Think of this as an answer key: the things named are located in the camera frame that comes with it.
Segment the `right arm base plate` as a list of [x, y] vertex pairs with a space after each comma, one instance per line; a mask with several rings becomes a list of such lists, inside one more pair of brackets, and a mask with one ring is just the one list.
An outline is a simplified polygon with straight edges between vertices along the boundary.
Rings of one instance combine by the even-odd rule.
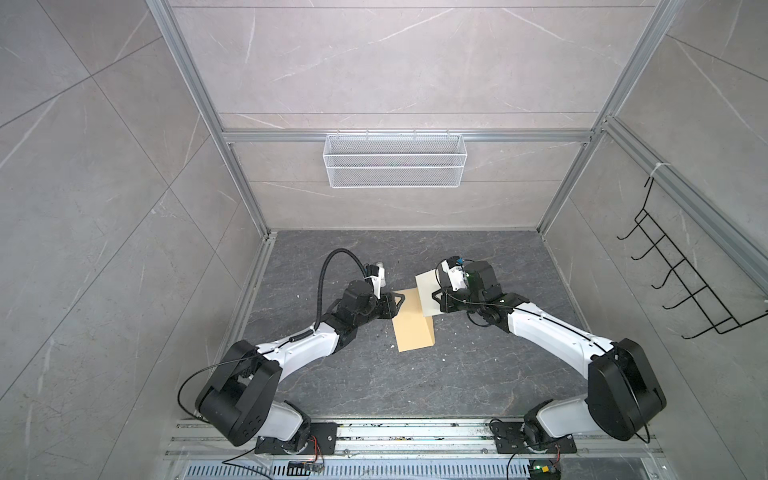
[[577, 446], [572, 435], [537, 440], [523, 421], [502, 421], [493, 418], [488, 428], [500, 454], [575, 454]]

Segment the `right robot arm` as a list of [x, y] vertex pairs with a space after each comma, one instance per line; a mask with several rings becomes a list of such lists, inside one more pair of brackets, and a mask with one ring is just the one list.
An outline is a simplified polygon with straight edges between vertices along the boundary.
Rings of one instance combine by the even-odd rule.
[[667, 399], [643, 348], [613, 341], [550, 315], [526, 297], [503, 291], [486, 261], [459, 256], [441, 260], [433, 271], [431, 301], [443, 313], [478, 315], [478, 326], [497, 327], [528, 340], [572, 367], [587, 381], [587, 392], [547, 400], [524, 417], [526, 446], [541, 451], [570, 434], [602, 431], [613, 439], [649, 442], [649, 422]]

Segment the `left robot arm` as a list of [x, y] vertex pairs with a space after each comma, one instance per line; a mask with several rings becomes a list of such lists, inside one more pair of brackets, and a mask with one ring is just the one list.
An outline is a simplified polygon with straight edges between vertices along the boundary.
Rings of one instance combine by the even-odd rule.
[[293, 404], [275, 400], [280, 382], [342, 350], [360, 327], [395, 318], [404, 301], [404, 294], [380, 292], [369, 281], [351, 282], [321, 313], [318, 325], [274, 342], [233, 344], [198, 394], [195, 409], [234, 446], [260, 437], [289, 452], [302, 451], [311, 419]]

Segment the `tan bordered letter paper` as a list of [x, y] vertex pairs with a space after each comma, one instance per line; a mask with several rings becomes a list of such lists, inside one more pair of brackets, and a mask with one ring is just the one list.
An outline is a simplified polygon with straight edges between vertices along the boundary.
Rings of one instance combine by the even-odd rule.
[[439, 300], [433, 297], [436, 292], [441, 296], [441, 287], [438, 284], [438, 275], [435, 269], [419, 274], [415, 277], [422, 313], [425, 317], [441, 315]]

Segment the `yellow kraft envelope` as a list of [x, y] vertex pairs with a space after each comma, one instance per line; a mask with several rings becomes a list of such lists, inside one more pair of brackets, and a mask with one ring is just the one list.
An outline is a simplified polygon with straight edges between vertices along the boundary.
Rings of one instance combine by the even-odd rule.
[[417, 350], [435, 345], [434, 323], [425, 316], [416, 288], [403, 290], [404, 301], [392, 319], [399, 352]]

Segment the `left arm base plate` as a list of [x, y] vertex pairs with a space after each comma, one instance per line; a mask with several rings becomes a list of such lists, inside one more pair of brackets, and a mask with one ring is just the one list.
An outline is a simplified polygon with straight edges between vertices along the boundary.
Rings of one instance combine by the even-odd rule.
[[260, 439], [255, 452], [271, 455], [331, 455], [335, 452], [338, 428], [339, 425], [334, 422], [311, 423], [302, 426], [288, 441]]

